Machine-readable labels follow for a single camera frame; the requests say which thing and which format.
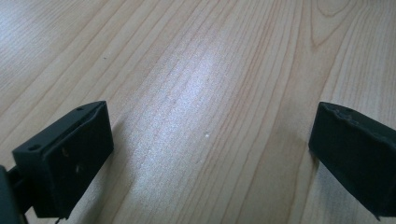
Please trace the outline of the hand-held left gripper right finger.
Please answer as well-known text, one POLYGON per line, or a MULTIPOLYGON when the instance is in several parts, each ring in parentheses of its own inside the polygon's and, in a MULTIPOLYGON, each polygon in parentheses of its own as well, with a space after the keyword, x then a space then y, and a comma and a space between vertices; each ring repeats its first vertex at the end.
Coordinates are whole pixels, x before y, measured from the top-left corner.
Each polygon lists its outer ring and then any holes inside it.
POLYGON ((396 130, 351 108, 321 102, 308 147, 375 217, 396 217, 396 130))

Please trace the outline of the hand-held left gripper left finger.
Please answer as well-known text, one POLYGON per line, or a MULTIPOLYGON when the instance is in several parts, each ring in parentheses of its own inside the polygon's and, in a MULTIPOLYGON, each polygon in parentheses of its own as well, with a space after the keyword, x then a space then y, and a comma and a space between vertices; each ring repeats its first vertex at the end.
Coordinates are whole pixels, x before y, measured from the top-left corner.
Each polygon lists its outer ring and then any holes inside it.
POLYGON ((73 109, 12 151, 22 212, 68 218, 114 148, 107 105, 73 109))

